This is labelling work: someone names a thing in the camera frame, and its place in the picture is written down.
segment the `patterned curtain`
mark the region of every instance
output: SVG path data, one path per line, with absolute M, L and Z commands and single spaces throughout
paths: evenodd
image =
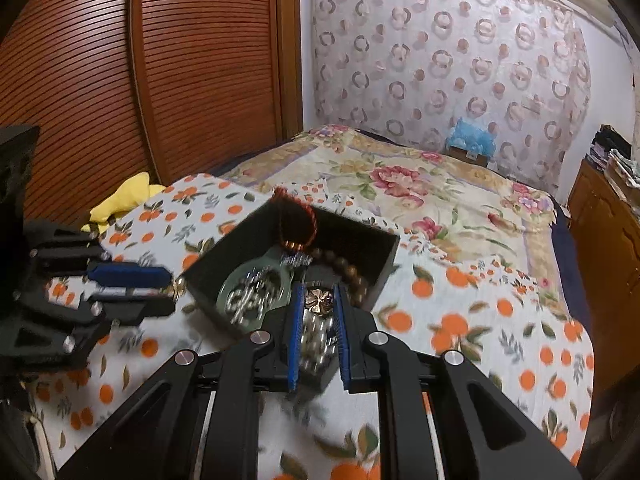
M 590 97 L 571 10 L 555 0 L 313 0 L 316 113 L 424 150 L 459 118 L 498 168 L 557 189 Z

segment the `wardrobe door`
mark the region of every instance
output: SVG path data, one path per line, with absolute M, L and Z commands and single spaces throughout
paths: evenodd
M 163 180 L 281 138 L 275 0 L 142 0 L 141 12 L 136 78 Z
M 126 27 L 126 0 L 29 0 L 0 44 L 0 125 L 40 127 L 28 217 L 75 223 L 151 169 Z

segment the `wooden cabinet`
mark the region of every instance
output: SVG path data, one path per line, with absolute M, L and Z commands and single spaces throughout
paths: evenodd
M 569 211 L 591 313 L 598 393 L 640 365 L 640 224 L 585 161 Z

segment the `white wall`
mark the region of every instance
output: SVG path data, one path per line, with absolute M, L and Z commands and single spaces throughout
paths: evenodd
M 311 0 L 300 0 L 302 35 L 302 102 L 305 128 L 318 126 L 314 107 Z M 593 23 L 578 17 L 591 67 L 591 101 L 584 124 L 564 156 L 556 199 L 566 203 L 584 154 L 601 124 L 610 124 L 631 142 L 635 108 L 631 64 L 619 43 Z

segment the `orange print sheet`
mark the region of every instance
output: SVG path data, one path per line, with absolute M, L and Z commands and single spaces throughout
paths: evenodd
M 357 195 L 333 192 L 327 180 L 282 184 L 338 214 L 399 234 L 396 271 L 373 311 L 380 330 L 416 351 L 462 351 L 577 462 L 589 419 L 593 351 L 578 322 L 541 304 L 536 278 L 498 255 L 451 258 L 425 234 L 434 229 L 430 222 L 424 230 L 405 228 L 372 214 Z M 206 174 L 189 176 L 109 228 L 102 243 L 114 259 L 161 264 L 178 275 L 268 197 Z M 69 306 L 93 290 L 95 284 L 79 278 L 49 287 L 52 298 Z M 169 318 L 112 330 L 83 370 L 39 377 L 34 415 L 43 422 L 57 466 L 175 351 L 206 354 L 229 342 L 185 292 Z M 261 395 L 258 478 L 298 478 L 301 472 L 322 480 L 380 477 L 375 395 L 350 396 L 339 374 L 311 400 Z

